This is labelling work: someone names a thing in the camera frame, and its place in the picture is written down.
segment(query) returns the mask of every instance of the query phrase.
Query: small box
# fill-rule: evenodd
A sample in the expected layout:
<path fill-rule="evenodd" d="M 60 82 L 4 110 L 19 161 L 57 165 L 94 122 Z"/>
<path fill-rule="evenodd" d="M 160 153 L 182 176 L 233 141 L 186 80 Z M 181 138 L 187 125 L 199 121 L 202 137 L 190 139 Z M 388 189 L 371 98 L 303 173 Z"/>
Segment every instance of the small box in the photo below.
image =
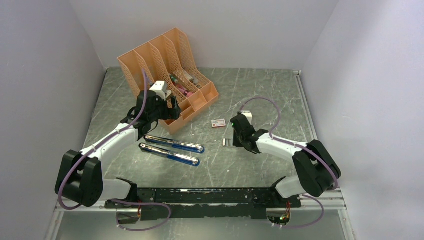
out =
<path fill-rule="evenodd" d="M 225 119 L 212 120 L 212 128 L 220 128 L 225 126 L 226 126 Z"/>

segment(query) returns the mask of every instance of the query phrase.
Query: blue-handled tool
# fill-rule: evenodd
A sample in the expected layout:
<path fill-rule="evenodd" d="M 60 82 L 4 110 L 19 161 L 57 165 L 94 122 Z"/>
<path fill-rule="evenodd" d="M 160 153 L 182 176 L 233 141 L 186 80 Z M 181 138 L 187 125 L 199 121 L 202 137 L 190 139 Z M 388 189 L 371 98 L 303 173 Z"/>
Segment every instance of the blue-handled tool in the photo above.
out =
<path fill-rule="evenodd" d="M 157 155 L 166 157 L 167 159 L 178 161 L 183 164 L 188 164 L 195 167 L 197 167 L 200 164 L 200 160 L 196 157 L 187 156 L 187 155 L 169 151 L 163 148 L 150 146 L 145 143 L 140 143 L 139 147 L 143 151 L 146 151 L 152 154 L 157 154 Z"/>
<path fill-rule="evenodd" d="M 205 151 L 205 148 L 200 144 L 177 141 L 177 140 L 172 140 L 172 139 L 158 137 L 158 136 L 145 135 L 144 140 L 150 143 L 171 145 L 171 147 L 173 147 L 174 149 L 181 149 L 181 150 L 190 151 L 197 154 L 202 154 Z"/>

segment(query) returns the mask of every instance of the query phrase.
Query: white wall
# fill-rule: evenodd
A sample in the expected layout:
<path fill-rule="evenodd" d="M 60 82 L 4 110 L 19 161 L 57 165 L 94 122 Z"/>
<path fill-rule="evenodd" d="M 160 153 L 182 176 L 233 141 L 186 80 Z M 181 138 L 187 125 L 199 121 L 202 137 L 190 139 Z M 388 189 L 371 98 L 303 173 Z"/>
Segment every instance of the white wall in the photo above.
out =
<path fill-rule="evenodd" d="M 340 0 L 303 70 L 357 239 L 423 239 L 424 6 Z"/>
<path fill-rule="evenodd" d="M 0 1 L 0 239 L 44 239 L 103 76 L 69 1 Z"/>
<path fill-rule="evenodd" d="M 198 67 L 301 69 L 338 0 L 71 0 L 105 66 L 178 27 Z"/>

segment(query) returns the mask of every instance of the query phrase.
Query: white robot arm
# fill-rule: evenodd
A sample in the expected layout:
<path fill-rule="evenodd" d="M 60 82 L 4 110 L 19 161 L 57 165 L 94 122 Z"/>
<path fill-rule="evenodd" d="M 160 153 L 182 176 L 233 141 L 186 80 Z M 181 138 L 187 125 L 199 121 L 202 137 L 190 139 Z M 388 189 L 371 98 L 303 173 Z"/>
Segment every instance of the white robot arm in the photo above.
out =
<path fill-rule="evenodd" d="M 83 155 L 94 150 L 72 173 L 63 188 L 62 195 L 86 207 L 94 205 L 99 200 L 137 200 L 136 184 L 119 178 L 103 179 L 102 172 L 106 171 L 111 161 L 123 149 L 146 135 L 151 130 L 152 123 L 158 120 L 178 119 L 180 117 L 181 109 L 174 96 L 171 98 L 172 107 L 168 108 L 165 94 L 167 87 L 166 82 L 157 81 L 147 91 L 146 100 L 144 100 L 144 94 L 140 94 L 137 98 L 137 105 L 128 112 L 126 118 L 111 133 L 81 151 L 69 150 L 62 159 L 55 186 L 56 194 L 59 193 L 59 188 L 65 176 L 75 163 Z M 145 108 L 140 118 L 129 126 L 140 113 L 144 101 Z M 105 139 L 108 140 L 99 149 L 96 149 L 96 146 Z"/>
<path fill-rule="evenodd" d="M 334 184 L 331 173 L 320 162 L 314 163 L 317 159 L 304 149 L 319 156 L 329 166 L 335 177 L 340 178 L 339 167 L 320 141 L 295 142 L 281 137 L 277 137 L 280 139 L 277 141 L 271 138 L 267 130 L 254 129 L 251 125 L 252 114 L 249 111 L 239 112 L 230 121 L 234 128 L 233 145 L 235 147 L 244 147 L 254 154 L 270 154 L 294 163 L 296 174 L 283 177 L 273 185 L 283 198 L 305 193 L 319 197 Z"/>

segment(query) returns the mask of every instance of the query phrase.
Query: black mounting bar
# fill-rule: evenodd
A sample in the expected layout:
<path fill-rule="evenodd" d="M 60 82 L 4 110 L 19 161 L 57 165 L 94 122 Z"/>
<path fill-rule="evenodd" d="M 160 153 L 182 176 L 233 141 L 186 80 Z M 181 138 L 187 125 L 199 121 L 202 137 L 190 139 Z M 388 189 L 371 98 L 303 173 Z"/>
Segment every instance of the black mounting bar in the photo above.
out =
<path fill-rule="evenodd" d="M 172 211 L 171 218 L 224 218 L 250 217 L 267 219 L 267 208 L 300 208 L 298 195 L 282 198 L 273 187 L 241 188 L 138 188 L 138 198 L 142 203 L 164 203 Z M 124 206 L 107 201 L 106 209 L 127 209 L 137 206 Z M 141 221 L 164 219 L 168 210 L 162 206 L 143 206 Z"/>

